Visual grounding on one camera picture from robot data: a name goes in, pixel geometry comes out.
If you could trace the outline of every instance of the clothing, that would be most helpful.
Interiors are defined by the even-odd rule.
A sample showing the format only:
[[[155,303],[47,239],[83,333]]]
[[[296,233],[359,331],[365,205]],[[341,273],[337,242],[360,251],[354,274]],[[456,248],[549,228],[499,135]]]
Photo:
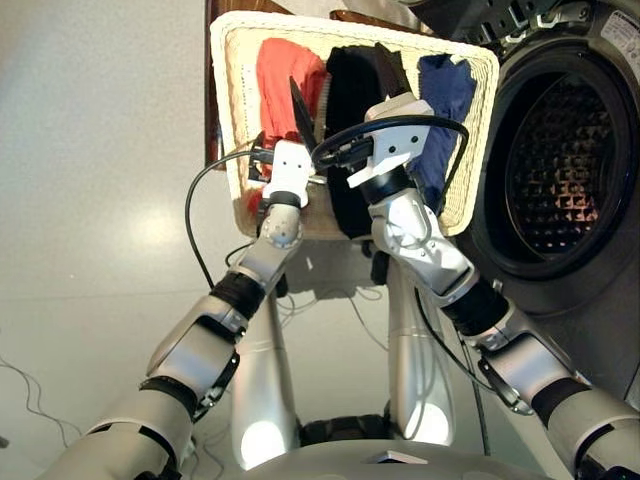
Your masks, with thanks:
[[[476,81],[466,60],[454,64],[449,55],[422,57],[420,98],[433,108],[434,115],[463,122],[469,113]],[[418,185],[426,205],[436,214],[442,210],[445,176],[456,146],[457,133],[431,127],[422,155],[412,160],[408,171]]]
[[[283,138],[299,141],[289,77],[295,80],[314,117],[318,96],[327,76],[324,63],[308,48],[282,38],[269,38],[262,42],[258,52],[256,75],[261,97],[263,146],[273,148]]]
[[[400,53],[384,50],[386,61],[404,72]],[[388,94],[396,93],[402,79],[393,78],[393,69],[384,67],[388,65],[384,65],[380,51],[376,53],[375,47],[350,46],[331,50],[327,61],[331,75],[327,138],[364,122],[364,115],[370,107],[382,102]],[[360,190],[349,188],[347,177],[351,174],[345,168],[330,167],[327,184],[340,230],[349,238],[356,238],[371,234],[371,217]]]

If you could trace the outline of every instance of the washing machine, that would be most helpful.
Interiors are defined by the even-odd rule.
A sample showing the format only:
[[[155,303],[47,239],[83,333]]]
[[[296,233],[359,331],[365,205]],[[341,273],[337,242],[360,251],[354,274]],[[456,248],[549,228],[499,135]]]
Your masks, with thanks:
[[[474,217],[458,245],[587,378],[638,405],[640,2],[413,9],[501,63]]]

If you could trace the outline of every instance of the washing machine door opening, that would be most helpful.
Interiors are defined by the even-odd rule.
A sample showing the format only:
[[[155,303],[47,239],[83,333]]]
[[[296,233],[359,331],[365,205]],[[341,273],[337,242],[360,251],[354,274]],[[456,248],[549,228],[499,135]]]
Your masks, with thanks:
[[[485,165],[485,253],[509,274],[556,278],[597,255],[624,215],[637,112],[625,82],[584,46],[556,47],[514,70]]]

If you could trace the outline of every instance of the red cloth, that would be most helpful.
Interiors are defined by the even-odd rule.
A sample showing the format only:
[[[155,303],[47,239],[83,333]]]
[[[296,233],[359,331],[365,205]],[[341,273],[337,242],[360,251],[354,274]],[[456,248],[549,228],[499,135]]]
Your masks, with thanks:
[[[308,48],[282,38],[269,38],[262,42],[258,52],[256,74],[264,146],[273,148],[282,138],[299,141],[289,77],[298,84],[311,116],[315,117],[318,97],[327,76],[324,62]]]

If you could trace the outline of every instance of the black cable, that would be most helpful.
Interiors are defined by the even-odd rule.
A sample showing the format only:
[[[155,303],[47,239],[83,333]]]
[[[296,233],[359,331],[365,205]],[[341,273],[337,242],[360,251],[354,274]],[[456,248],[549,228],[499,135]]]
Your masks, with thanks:
[[[460,338],[460,334],[456,332],[458,336],[458,340],[460,341],[460,346],[462,347],[462,352],[464,353],[465,363],[467,364],[467,368],[471,373],[475,375],[475,370],[473,368],[473,362],[471,361],[471,353],[469,352],[469,347],[464,343],[462,338]],[[480,395],[480,388],[475,383],[471,384],[473,388],[473,397],[476,401],[476,409],[478,410],[478,422],[480,422],[480,435],[482,436],[482,451],[486,457],[491,456],[491,444],[489,443],[489,432],[487,431],[487,419],[484,414],[484,404],[482,403],[482,396]]]
[[[422,317],[422,321],[424,322],[425,326],[427,327],[427,330],[429,330],[429,333],[433,336],[433,339],[438,343],[438,345],[440,345],[440,348],[442,348],[444,350],[444,352],[447,355],[449,355],[449,358],[451,358],[451,360],[453,360],[453,363],[455,363],[456,366],[462,371],[462,373],[464,373],[467,377],[469,377],[469,379],[473,383],[478,385],[480,388],[483,388],[487,392],[496,393],[493,388],[491,388],[490,386],[488,386],[485,383],[483,383],[482,381],[480,381],[478,379],[478,377],[476,377],[471,371],[469,371],[469,369],[467,369],[467,367],[465,367],[462,364],[460,359],[458,357],[456,357],[456,355],[449,349],[449,347],[447,347],[446,343],[444,343],[444,340],[442,340],[440,335],[438,335],[436,333],[436,331],[431,326],[431,323],[429,322],[429,319],[427,318],[427,314],[425,313],[424,307],[422,306],[422,299],[420,298],[420,292],[418,291],[417,288],[414,289],[414,290],[415,290],[415,296],[416,296],[416,304],[418,305],[418,311],[420,312],[420,316]]]
[[[202,273],[204,274],[204,278],[207,280],[207,283],[209,284],[209,288],[211,290],[213,290],[213,287],[215,286],[215,284],[211,279],[211,275],[209,274],[209,269],[207,268],[207,265],[204,263],[204,260],[202,259],[202,255],[200,255],[200,250],[198,249],[196,240],[193,237],[193,230],[191,229],[191,200],[193,198],[193,192],[198,186],[198,183],[200,183],[200,180],[202,180],[202,177],[204,177],[211,170],[222,165],[223,163],[228,162],[229,160],[233,160],[234,158],[238,158],[238,157],[243,157],[245,155],[249,155],[250,153],[251,152],[249,151],[230,153],[229,155],[225,155],[224,157],[222,157],[219,160],[216,160],[210,165],[207,165],[200,171],[200,173],[198,173],[198,175],[195,176],[195,178],[191,182],[191,185],[189,186],[189,191],[187,192],[187,199],[185,200],[185,204],[184,204],[184,223],[187,228],[187,237],[189,237],[189,245],[191,245],[191,250],[193,250],[193,254],[196,257],[196,260],[198,261],[198,265],[200,265],[200,269],[202,270]]]
[[[240,245],[238,248],[234,248],[233,250],[231,250],[229,253],[227,253],[227,256],[224,257],[224,264],[227,267],[230,267],[231,266],[231,257],[233,257],[236,253],[241,252],[245,248],[249,248],[251,245],[253,245],[252,241],[248,242],[248,243],[245,243],[244,245]]]
[[[78,437],[82,436],[82,432],[80,431],[80,429],[74,425],[71,422],[67,422],[66,420],[62,420],[56,417],[53,417],[47,413],[44,412],[44,410],[42,410],[42,406],[41,406],[41,399],[42,399],[42,385],[40,385],[40,382],[38,382],[38,380],[35,379],[35,377],[33,377],[33,375],[30,375],[29,373],[19,369],[18,367],[16,367],[15,365],[12,365],[11,363],[7,362],[4,358],[0,357],[0,368],[6,368],[9,370],[14,371],[15,373],[17,373],[18,375],[20,375],[20,377],[22,377],[22,379],[24,380],[24,383],[27,386],[27,399],[25,401],[25,408],[26,410],[33,414],[33,415],[37,415],[39,417],[43,417],[46,418],[47,420],[51,420],[52,422],[54,422],[57,426],[58,429],[60,430],[60,437],[62,438],[62,443],[65,446],[65,448],[69,447],[69,442],[67,440],[67,436],[66,436],[66,432],[64,430],[64,426],[63,424],[69,425],[70,427],[72,427],[76,433],[78,434]],[[30,403],[31,403],[31,382],[29,381],[31,380],[31,382],[33,382],[36,385],[36,408],[32,408]]]
[[[469,131],[463,124],[454,120],[434,115],[399,115],[396,117],[379,118],[370,122],[360,123],[353,127],[346,128],[324,140],[320,145],[313,149],[313,152],[311,152],[311,160],[316,170],[328,168],[332,165],[340,166],[339,164],[336,164],[333,154],[343,145],[349,144],[353,140],[356,140],[367,133],[383,130],[385,128],[409,125],[446,128],[448,130],[453,130],[460,135],[460,148],[458,148],[458,153],[451,165],[451,172],[449,172],[449,175],[444,182],[444,188],[442,189],[440,208],[438,208],[438,211],[442,211],[444,199],[449,191],[449,187],[451,186],[453,179],[455,178],[455,174],[460,167],[462,157],[464,156],[467,144],[469,143]]]

